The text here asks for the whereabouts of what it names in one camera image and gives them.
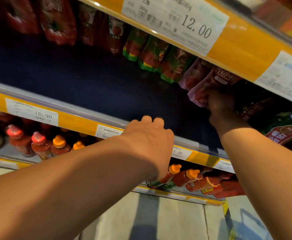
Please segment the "hand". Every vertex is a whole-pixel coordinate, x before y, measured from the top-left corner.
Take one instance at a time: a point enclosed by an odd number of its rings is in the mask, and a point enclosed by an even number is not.
[[[166,176],[175,136],[172,130],[164,129],[163,119],[155,118],[152,122],[150,116],[144,116],[141,121],[133,120],[119,137],[135,155],[156,166],[159,172],[156,179]]]
[[[216,89],[208,89],[205,91],[208,95],[208,109],[211,111],[209,118],[212,125],[218,119],[223,119],[228,115],[234,115],[235,100],[230,93],[221,93]]]

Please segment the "tile grout line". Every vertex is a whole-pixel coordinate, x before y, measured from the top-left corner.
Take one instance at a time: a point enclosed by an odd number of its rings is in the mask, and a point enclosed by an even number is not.
[[[203,205],[202,208],[204,209],[204,217],[205,217],[205,223],[206,223],[206,233],[207,233],[207,238],[209,240],[208,222],[207,222],[207,215],[206,215],[206,205]]]

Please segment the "pink pouch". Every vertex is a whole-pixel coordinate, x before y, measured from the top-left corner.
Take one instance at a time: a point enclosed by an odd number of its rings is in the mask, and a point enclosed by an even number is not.
[[[206,107],[208,104],[208,96],[203,94],[205,89],[229,86],[235,84],[240,79],[242,79],[240,76],[216,66],[212,68],[211,72],[200,83],[188,92],[188,97],[190,101],[199,107]]]
[[[213,66],[213,64],[197,57],[179,81],[180,87],[189,91],[208,75]]]

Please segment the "floor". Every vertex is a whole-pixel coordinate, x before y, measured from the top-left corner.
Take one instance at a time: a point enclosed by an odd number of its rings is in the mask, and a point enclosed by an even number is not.
[[[0,174],[10,172],[0,168]],[[271,240],[245,196],[228,198],[237,239]],[[82,240],[225,240],[229,239],[221,206],[200,205],[131,192],[77,239]]]

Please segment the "forearm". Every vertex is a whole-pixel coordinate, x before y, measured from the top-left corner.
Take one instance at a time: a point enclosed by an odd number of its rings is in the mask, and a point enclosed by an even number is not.
[[[212,123],[245,193],[272,236],[292,239],[292,152],[234,113],[212,119]]]
[[[0,239],[72,239],[155,167],[115,137],[0,176]]]

